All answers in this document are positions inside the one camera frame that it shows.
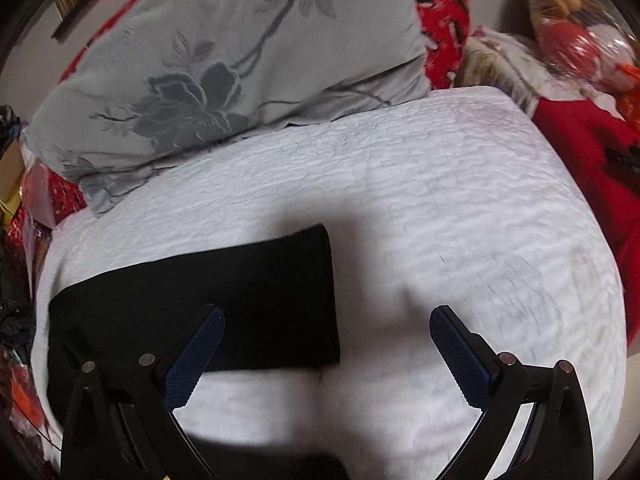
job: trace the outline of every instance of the red ball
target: red ball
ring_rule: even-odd
[[[537,36],[545,62],[561,73],[591,79],[598,71],[602,52],[580,25],[564,20],[546,22],[538,27]]]

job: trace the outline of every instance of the white bedspread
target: white bedspread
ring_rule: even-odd
[[[244,140],[155,178],[101,218],[85,210],[67,219],[38,287],[39,394],[47,305],[62,288],[316,222],[333,250],[340,367],[321,381],[280,370],[206,374],[175,412],[187,433],[329,450],[353,480],[433,479],[479,415],[430,340],[430,311],[448,303],[496,351],[525,364],[574,363],[599,466],[625,382],[618,271],[558,156],[491,88]]]

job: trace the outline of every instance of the floral pillowcase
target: floral pillowcase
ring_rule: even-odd
[[[140,0],[23,133],[102,213],[229,140],[424,97],[414,0]]]

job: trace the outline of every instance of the blue gripper pad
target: blue gripper pad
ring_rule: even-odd
[[[168,410],[184,406],[225,333],[225,315],[214,308],[164,376],[162,400]]]
[[[500,373],[494,351],[478,334],[469,332],[447,305],[432,311],[429,331],[466,402],[486,410]]]

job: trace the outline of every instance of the blue textured pad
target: blue textured pad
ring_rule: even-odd
[[[493,391],[491,374],[441,307],[431,313],[429,330],[466,402],[474,408],[486,410]]]
[[[164,376],[164,405],[168,410],[184,406],[225,333],[225,315],[214,308],[196,330]]]

